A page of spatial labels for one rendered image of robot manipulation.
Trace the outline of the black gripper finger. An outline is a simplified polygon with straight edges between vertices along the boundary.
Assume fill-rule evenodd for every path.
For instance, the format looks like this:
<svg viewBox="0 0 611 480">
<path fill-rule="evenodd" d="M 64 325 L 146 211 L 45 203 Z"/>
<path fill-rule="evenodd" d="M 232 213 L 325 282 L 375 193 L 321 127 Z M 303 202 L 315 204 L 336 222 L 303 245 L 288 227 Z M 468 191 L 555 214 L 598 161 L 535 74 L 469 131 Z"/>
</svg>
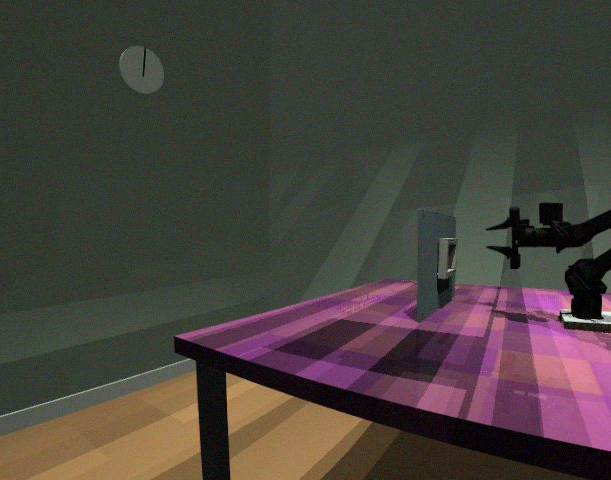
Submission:
<svg viewBox="0 0 611 480">
<path fill-rule="evenodd" d="M 507 217 L 507 218 L 506 218 L 506 221 L 505 221 L 505 222 L 500 223 L 499 225 L 496 225 L 496 226 L 490 227 L 490 228 L 488 228 L 488 229 L 486 229 L 486 230 L 493 231 L 493 230 L 508 229 L 508 228 L 509 228 L 509 226 L 508 226 L 508 218 L 509 218 L 509 217 Z"/>
<path fill-rule="evenodd" d="M 510 247 L 486 246 L 486 248 L 498 251 L 498 252 L 506 255 L 507 259 L 509 259 L 509 249 L 510 249 Z"/>
</svg>

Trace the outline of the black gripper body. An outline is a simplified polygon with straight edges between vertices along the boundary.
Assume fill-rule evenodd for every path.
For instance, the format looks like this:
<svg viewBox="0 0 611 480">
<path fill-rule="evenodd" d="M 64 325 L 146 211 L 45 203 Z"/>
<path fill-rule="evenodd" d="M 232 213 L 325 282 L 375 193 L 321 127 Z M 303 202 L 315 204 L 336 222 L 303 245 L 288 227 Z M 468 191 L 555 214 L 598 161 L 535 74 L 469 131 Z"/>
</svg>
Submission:
<svg viewBox="0 0 611 480">
<path fill-rule="evenodd" d="M 539 228 L 518 229 L 518 221 L 520 221 L 519 207 L 514 206 L 509 208 L 510 217 L 508 218 L 508 226 L 511 227 L 512 231 L 512 248 L 509 249 L 509 258 L 511 258 L 510 269 L 519 269 L 521 254 L 518 253 L 518 247 L 539 247 L 540 234 Z"/>
</svg>

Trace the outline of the dark picture frame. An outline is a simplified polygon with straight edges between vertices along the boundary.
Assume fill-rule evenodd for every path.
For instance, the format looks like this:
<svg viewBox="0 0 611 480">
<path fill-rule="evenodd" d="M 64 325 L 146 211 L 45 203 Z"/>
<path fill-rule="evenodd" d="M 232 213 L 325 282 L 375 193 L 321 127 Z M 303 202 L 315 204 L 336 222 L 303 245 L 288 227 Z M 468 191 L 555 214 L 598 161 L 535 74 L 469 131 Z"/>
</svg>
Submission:
<svg viewBox="0 0 611 480">
<path fill-rule="evenodd" d="M 438 279 L 456 274 L 458 238 L 439 238 Z"/>
</svg>

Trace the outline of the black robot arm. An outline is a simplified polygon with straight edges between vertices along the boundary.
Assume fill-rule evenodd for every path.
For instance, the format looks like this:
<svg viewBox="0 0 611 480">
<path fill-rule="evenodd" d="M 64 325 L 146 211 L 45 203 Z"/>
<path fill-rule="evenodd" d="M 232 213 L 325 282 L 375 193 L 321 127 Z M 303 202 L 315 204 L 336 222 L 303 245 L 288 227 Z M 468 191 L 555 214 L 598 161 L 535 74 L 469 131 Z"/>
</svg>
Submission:
<svg viewBox="0 0 611 480">
<path fill-rule="evenodd" d="M 611 209 L 582 223 L 572 225 L 562 218 L 563 203 L 539 203 L 539 222 L 550 225 L 540 228 L 540 247 L 556 247 L 556 253 L 565 247 L 581 247 L 593 236 L 611 229 Z M 602 295 L 607 285 L 601 279 L 611 270 L 611 249 L 596 259 L 580 259 L 568 266 L 565 282 L 571 299 L 571 313 L 580 319 L 604 319 Z"/>
</svg>

